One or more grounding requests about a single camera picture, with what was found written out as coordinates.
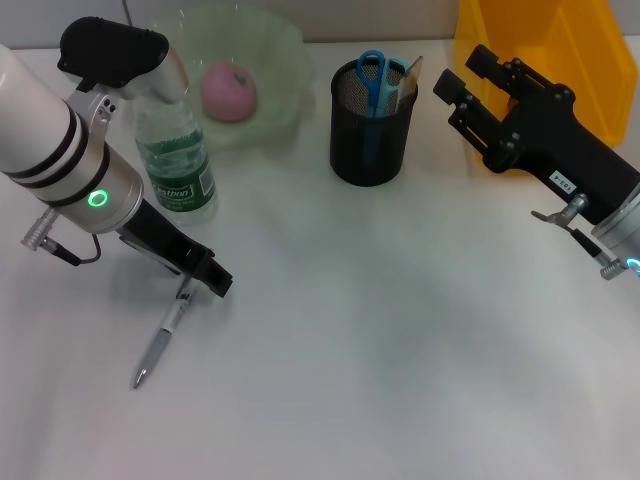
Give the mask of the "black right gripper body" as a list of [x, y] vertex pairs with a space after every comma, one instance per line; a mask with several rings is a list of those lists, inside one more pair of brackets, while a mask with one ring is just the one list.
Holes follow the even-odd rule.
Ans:
[[635, 190], [639, 172], [577, 120], [574, 102], [563, 84], [521, 98], [483, 162], [494, 173], [525, 171], [564, 202], [586, 195], [582, 216], [596, 225]]

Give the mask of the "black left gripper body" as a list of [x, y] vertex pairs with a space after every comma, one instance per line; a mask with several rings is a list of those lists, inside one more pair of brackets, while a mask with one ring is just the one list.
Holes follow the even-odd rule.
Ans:
[[148, 201], [118, 229], [122, 240], [152, 254], [158, 262], [190, 276], [216, 275], [213, 252], [188, 237]]

